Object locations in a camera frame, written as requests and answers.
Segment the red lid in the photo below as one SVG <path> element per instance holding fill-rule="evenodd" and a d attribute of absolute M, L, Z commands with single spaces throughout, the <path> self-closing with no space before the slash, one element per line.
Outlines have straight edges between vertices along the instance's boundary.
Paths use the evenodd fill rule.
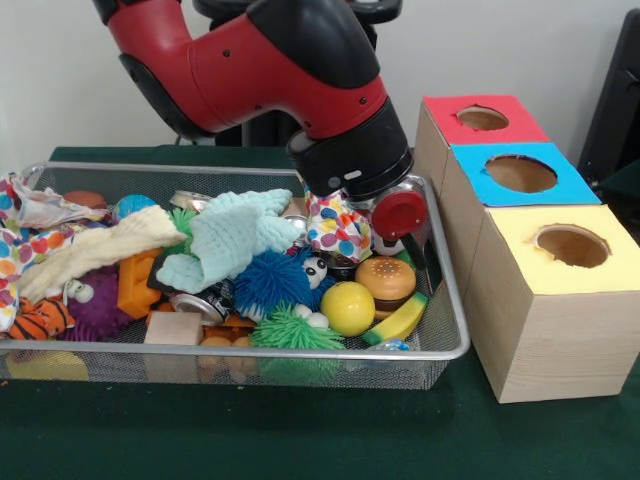
<path fill-rule="evenodd" d="M 383 239 L 398 240 L 424 225 L 427 215 L 427 204 L 418 192 L 396 192 L 381 200 L 371 223 Z"/>
<path fill-rule="evenodd" d="M 533 115 L 512 95 L 424 97 L 424 103 L 449 145 L 549 142 Z M 493 112 L 504 124 L 475 128 L 464 121 L 469 110 Z"/>

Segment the black chair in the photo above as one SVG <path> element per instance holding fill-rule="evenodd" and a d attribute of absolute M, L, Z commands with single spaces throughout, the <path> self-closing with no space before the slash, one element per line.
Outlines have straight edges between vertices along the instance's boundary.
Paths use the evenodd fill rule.
<path fill-rule="evenodd" d="M 624 21 L 578 169 L 640 242 L 640 9 Z"/>

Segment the wire mesh basket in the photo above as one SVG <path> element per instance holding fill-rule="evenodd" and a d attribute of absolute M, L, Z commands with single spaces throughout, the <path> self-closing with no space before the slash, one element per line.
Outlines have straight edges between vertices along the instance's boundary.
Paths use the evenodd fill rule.
<path fill-rule="evenodd" d="M 303 196 L 293 170 L 47 163 L 30 167 L 24 176 L 38 190 L 89 190 L 109 204 L 137 193 L 167 209 L 175 190 L 216 196 L 287 188 Z M 418 181 L 430 222 L 417 236 L 434 252 L 442 279 L 434 280 L 429 270 L 417 273 L 418 289 L 430 302 L 407 339 L 411 351 L 367 350 L 358 338 L 338 351 L 147 345 L 145 322 L 136 321 L 108 342 L 3 340 L 0 378 L 427 390 L 449 361 L 467 351 L 469 335 L 437 201 L 431 185 Z"/>

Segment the green fuzzy toy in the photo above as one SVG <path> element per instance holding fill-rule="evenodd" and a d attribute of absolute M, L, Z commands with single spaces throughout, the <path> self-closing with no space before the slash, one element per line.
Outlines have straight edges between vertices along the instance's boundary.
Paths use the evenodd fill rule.
<path fill-rule="evenodd" d="M 196 215 L 198 215 L 198 212 L 194 212 L 193 210 L 183 210 L 181 208 L 174 208 L 173 212 L 169 213 L 171 221 L 176 226 L 176 229 L 179 232 L 184 233 L 187 236 L 187 239 L 178 245 L 165 249 L 165 255 L 177 255 L 180 253 L 191 255 L 191 243 L 193 242 L 191 220 L 193 220 Z"/>
<path fill-rule="evenodd" d="M 329 328 L 309 325 L 293 307 L 280 304 L 273 315 L 256 327 L 251 345 L 257 348 L 344 350 L 343 338 Z M 264 358 L 260 374 L 268 383 L 324 386 L 342 368 L 341 360 Z"/>

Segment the toy banana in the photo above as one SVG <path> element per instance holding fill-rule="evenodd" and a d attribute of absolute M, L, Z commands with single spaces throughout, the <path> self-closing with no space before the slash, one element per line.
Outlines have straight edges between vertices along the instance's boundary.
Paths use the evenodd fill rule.
<path fill-rule="evenodd" d="M 365 333 L 362 338 L 369 345 L 378 345 L 389 340 L 404 340 L 416 328 L 427 308 L 429 299 L 416 292 L 386 320 Z"/>

